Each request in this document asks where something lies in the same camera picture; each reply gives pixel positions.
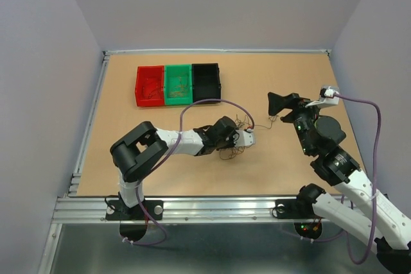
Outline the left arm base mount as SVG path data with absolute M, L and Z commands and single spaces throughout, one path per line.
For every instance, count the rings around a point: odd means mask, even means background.
M 143 221 L 148 219 L 148 216 L 143 212 L 139 205 L 129 208 L 120 198 L 113 200 L 105 199 L 107 206 L 105 219 L 107 221 Z M 162 200 L 147 200 L 142 201 L 143 207 L 155 220 L 161 220 L 164 210 L 164 202 Z

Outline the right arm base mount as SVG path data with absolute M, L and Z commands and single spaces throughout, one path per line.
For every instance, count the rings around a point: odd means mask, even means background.
M 271 214 L 277 219 L 314 219 L 313 204 L 297 198 L 280 198 L 275 201 Z

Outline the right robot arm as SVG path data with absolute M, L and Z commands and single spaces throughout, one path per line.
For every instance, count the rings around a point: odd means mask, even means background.
M 296 196 L 296 211 L 302 216 L 313 214 L 328 219 L 366 244 L 364 256 L 356 264 L 375 253 L 391 273 L 410 273 L 410 218 L 379 191 L 376 177 L 369 178 L 340 147 L 346 137 L 340 123 L 320 114 L 321 109 L 336 106 L 344 98 L 334 87 L 323 87 L 315 101 L 296 93 L 268 93 L 269 115 L 289 110 L 281 121 L 293 124 L 303 153 L 314 157 L 310 164 L 314 172 L 356 206 L 346 207 L 321 187 L 310 184 Z

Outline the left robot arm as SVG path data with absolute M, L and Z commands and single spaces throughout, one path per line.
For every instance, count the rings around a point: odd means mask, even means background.
M 113 163 L 119 169 L 121 212 L 130 219 L 142 214 L 142 181 L 153 172 L 158 162 L 171 155 L 198 157 L 215 150 L 253 144 L 253 133 L 238 129 L 227 116 L 213 125 L 183 132 L 156 128 L 149 121 L 140 123 L 110 148 Z

